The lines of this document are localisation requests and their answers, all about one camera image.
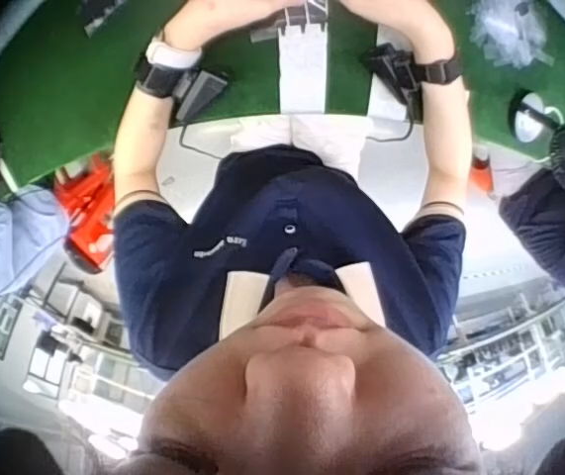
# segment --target lips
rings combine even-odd
[[[313,327],[318,330],[354,328],[352,320],[342,311],[325,302],[305,302],[280,309],[267,319],[266,325],[293,329]]]

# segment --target plastic bag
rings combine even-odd
[[[535,59],[552,65],[543,48],[545,22],[533,0],[479,0],[469,12],[475,16],[471,42],[495,66],[530,66]]]

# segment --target sleeve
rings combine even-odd
[[[500,216],[532,258],[565,286],[565,190],[548,170],[502,200]]]
[[[115,218],[115,274],[124,322],[136,357],[153,335],[156,303],[168,299],[163,283],[177,269],[177,247],[188,225],[167,204],[138,201]]]
[[[402,232],[423,275],[436,314],[440,318],[444,342],[458,299],[462,275],[462,252],[466,229],[461,221],[446,215],[424,216]]]

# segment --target green table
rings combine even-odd
[[[113,145],[133,86],[133,67],[153,32],[182,0],[129,0],[88,39],[76,16],[77,0],[48,0],[0,56],[0,130],[4,160],[25,185],[93,151]],[[545,141],[523,145],[510,133],[508,108],[522,89],[539,93],[565,116],[565,22],[548,16],[553,67],[496,68],[469,42],[470,2],[437,0],[462,49],[479,139],[535,157]],[[376,26],[331,2],[327,112],[364,115],[371,76],[359,57],[376,41]],[[253,45],[237,32],[209,46],[203,65],[225,71],[231,89],[201,121],[279,112],[276,42]]]

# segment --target orange object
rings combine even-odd
[[[469,181],[485,193],[493,193],[493,174],[491,173],[489,160],[473,159],[471,171],[469,172]]]
[[[61,169],[55,179],[54,193],[71,221],[67,250],[84,270],[104,270],[113,254],[112,215],[115,188],[111,164],[100,154],[92,156],[87,171],[70,178]]]

